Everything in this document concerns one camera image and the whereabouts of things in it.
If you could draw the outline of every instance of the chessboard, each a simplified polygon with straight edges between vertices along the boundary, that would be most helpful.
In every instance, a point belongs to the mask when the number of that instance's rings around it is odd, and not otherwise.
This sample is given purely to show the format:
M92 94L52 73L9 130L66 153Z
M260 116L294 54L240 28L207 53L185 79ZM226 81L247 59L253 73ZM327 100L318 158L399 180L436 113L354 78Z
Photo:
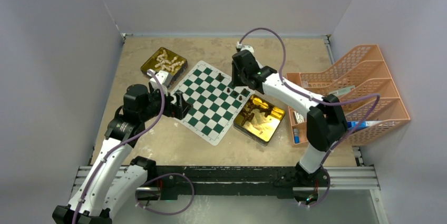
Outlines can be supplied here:
M198 62L171 93L176 90L192 104L185 118L178 121L214 146L254 93L247 87L234 87L230 76L204 61Z

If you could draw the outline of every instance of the wooden table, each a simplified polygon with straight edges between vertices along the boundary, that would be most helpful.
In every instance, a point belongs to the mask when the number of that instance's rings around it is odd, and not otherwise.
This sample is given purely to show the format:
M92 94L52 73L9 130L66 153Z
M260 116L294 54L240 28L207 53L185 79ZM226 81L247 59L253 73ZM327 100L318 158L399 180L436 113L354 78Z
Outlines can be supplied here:
M148 38L128 37L125 41L112 90L104 111L96 139L92 162L98 156L107 124L115 110L122 105L129 85L148 84L140 66L161 46L188 60L191 69L198 61L205 61L231 76L231 56L237 38ZM320 72L330 66L323 40L285 39L287 49L286 72ZM279 69L282 60L280 43L274 38L247 38L255 57L262 65ZM272 104L287 109L287 105L270 96L261 95ZM231 127L217 146L212 146L172 118L162 117L159 123L142 136L125 160L129 164L141 155L156 160L160 165L295 165L306 148L293 148L290 122L286 116L266 147ZM350 146L337 148L327 159L326 166L356 166Z

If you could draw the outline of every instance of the gray floor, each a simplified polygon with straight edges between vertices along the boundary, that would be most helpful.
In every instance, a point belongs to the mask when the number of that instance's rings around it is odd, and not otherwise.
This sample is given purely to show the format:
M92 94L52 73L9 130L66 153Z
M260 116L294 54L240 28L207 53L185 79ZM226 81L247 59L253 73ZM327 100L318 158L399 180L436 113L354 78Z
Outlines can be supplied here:
M177 201L160 201L152 207L160 211L178 211L190 196ZM377 224L370 192L330 191L319 206L299 208L294 200L276 197L197 196L191 207L176 216L161 216L135 207L131 197L122 207L113 224L189 224L189 223L362 223Z

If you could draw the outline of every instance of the white wall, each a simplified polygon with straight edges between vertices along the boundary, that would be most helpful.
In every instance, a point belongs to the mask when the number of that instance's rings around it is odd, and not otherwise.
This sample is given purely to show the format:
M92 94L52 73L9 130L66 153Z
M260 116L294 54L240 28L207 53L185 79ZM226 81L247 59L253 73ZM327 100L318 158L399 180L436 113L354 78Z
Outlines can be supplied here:
M340 58L378 43L412 121L363 148L376 166L390 223L445 223L447 0L353 0L335 29Z
M101 0L0 0L0 223L52 223L121 52Z
M268 26L285 35L332 33L351 0L104 0L120 31L231 35Z

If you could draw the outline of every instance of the perforated plastic basket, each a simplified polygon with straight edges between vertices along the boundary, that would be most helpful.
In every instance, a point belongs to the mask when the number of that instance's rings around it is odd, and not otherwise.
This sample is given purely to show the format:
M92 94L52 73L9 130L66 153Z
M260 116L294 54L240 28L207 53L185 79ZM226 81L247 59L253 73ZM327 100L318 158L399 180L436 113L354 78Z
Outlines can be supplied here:
M381 95L378 105L367 118L368 121L379 120L381 123L353 133L345 140L345 144L366 145L410 121L410 116L377 45L354 47L326 71L287 73L286 77L291 82L321 95L354 85L353 90L339 96L341 101L371 93ZM347 121L359 121L373 103L374 99L370 99L344 105L343 111ZM306 122L297 124L293 117L293 109L289 107L288 111L292 133L293 128L299 129L300 142L293 143L293 146L304 146L307 144Z

